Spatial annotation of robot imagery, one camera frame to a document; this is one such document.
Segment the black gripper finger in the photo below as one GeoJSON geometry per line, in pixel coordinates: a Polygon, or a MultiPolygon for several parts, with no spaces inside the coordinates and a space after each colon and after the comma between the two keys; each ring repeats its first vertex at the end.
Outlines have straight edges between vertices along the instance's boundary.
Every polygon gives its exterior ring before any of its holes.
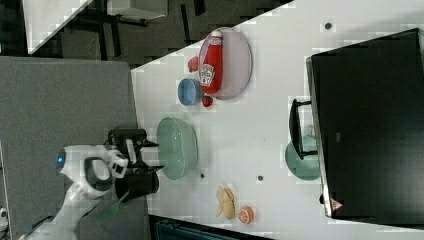
{"type": "Polygon", "coordinates": [[[141,174],[152,174],[154,172],[157,172],[159,170],[162,169],[162,166],[148,166],[148,165],[143,165],[141,167],[138,168],[138,171],[141,174]]]}
{"type": "Polygon", "coordinates": [[[143,147],[158,147],[158,146],[159,146],[159,144],[154,143],[152,141],[149,141],[147,139],[145,139],[141,142],[141,148],[143,148],[143,147]]]}

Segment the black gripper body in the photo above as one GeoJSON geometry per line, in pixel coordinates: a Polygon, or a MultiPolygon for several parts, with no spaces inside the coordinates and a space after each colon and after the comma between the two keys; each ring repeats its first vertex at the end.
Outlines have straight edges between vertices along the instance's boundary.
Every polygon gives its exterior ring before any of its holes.
{"type": "Polygon", "coordinates": [[[141,171],[143,163],[137,152],[144,137],[142,129],[112,129],[108,132],[108,166],[113,177],[124,177],[141,171]]]}

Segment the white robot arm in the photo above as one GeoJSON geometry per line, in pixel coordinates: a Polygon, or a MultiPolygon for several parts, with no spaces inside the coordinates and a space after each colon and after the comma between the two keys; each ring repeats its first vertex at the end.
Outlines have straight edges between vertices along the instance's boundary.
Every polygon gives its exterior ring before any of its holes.
{"type": "Polygon", "coordinates": [[[159,189],[158,166],[142,160],[141,150],[156,144],[143,129],[115,129],[102,145],[71,145],[60,150],[57,171],[71,185],[54,216],[34,224],[19,240],[78,240],[75,228],[113,191],[118,202],[95,215],[104,223],[119,211],[119,204],[150,195],[159,189]]]}

